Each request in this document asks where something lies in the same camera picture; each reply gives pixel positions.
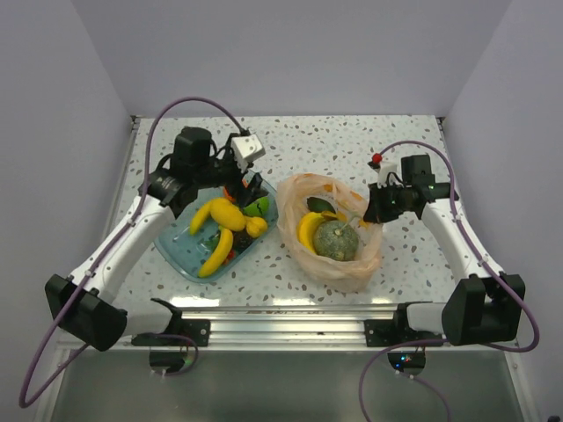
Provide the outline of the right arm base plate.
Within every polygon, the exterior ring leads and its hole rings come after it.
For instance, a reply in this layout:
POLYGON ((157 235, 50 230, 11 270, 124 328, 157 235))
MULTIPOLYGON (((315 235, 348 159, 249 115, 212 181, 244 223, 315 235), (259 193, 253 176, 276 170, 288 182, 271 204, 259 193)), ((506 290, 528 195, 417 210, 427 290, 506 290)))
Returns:
POLYGON ((407 306, 400 303, 392 312, 391 318, 366 319, 363 321, 364 337, 367 347, 387 347, 409 341, 442 339, 440 334, 430 331, 415 331, 407 323, 407 306))

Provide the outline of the orange plastic bag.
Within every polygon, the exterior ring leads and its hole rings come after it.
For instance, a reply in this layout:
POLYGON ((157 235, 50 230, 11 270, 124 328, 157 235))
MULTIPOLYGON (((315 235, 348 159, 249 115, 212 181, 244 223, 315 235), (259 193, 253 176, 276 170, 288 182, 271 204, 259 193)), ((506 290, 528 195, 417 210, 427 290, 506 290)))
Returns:
POLYGON ((381 264, 383 226, 368 202, 335 178, 301 173, 277 186, 277 226, 305 273, 341 292, 363 290, 381 264))

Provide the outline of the fake dark avocado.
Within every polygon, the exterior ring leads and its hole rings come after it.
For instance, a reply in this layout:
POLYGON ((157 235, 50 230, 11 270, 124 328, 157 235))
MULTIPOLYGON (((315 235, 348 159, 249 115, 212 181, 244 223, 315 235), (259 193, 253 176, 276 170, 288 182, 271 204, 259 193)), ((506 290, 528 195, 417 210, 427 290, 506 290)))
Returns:
POLYGON ((325 199, 319 198, 319 197, 309 197, 306 200, 306 204, 307 204, 307 208, 311 211, 311 212, 315 212, 315 213, 319 213, 319 214, 327 214, 329 213, 330 215, 335 215, 336 214, 336 210, 333 207, 333 205, 325 199))

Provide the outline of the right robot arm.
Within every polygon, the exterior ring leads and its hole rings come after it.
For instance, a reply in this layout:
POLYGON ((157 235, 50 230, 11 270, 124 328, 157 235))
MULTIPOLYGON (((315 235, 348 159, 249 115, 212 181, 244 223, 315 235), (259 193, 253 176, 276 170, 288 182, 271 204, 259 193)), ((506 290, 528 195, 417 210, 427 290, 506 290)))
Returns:
POLYGON ((369 167, 378 174, 369 185, 365 222, 387 223, 414 213, 438 243, 456 286, 448 301, 401 303, 391 333, 402 345, 445 338, 454 346, 515 339, 525 284, 506 273, 483 249, 469 226, 455 189, 439 182, 427 155, 406 156, 399 164, 375 154, 369 167))

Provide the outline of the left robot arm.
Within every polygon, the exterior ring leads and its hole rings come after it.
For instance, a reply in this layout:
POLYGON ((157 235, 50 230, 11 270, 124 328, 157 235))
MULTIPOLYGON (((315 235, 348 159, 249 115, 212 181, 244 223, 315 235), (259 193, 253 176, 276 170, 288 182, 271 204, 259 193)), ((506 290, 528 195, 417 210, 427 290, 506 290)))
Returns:
POLYGON ((54 323, 87 346, 104 352, 120 338, 153 335, 163 345, 185 333, 181 311, 152 299, 140 311, 114 307, 121 285, 136 262, 203 189, 226 187, 236 204, 257 198, 262 177, 245 175, 266 153, 258 136, 248 131, 229 136, 217 148, 211 133, 184 127, 172 153, 163 156, 140 186, 132 206, 111 234, 67 277, 53 275, 45 286, 54 323))

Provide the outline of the fake banana bunch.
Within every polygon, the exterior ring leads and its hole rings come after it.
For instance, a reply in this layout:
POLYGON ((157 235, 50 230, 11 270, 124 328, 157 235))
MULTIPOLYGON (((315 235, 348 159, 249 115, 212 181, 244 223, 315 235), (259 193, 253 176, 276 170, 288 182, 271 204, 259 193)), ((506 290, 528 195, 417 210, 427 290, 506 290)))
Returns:
POLYGON ((304 215, 297 225, 297 240, 312 254, 316 255, 313 237, 318 227, 325 222, 325 217, 320 213, 309 212, 304 215))

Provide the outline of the fake green melon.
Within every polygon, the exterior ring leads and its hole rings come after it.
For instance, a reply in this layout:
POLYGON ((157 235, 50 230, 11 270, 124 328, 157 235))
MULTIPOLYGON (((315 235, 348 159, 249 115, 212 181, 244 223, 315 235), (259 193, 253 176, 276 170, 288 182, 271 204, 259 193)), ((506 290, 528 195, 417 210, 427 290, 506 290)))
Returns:
POLYGON ((322 223, 313 237, 313 245, 319 256, 340 262, 353 260, 359 243, 356 231, 337 220, 322 223))

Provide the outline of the fake yellow mango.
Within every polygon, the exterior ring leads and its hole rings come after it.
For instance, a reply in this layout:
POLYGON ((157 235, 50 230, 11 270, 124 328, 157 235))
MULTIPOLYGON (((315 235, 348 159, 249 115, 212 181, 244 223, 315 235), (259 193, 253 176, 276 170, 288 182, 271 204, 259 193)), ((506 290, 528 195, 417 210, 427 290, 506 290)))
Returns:
POLYGON ((240 209, 225 198, 210 201, 210 215, 223 228, 231 231, 242 231, 246 219, 240 209))

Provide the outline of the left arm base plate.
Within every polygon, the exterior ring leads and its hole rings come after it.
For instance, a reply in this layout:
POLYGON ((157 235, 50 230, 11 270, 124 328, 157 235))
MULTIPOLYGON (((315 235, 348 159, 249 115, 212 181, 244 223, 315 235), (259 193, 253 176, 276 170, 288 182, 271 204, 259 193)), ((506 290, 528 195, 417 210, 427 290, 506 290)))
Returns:
POLYGON ((211 322, 208 319, 178 319, 163 333, 144 333, 132 337, 133 346, 199 346, 208 345, 211 322))

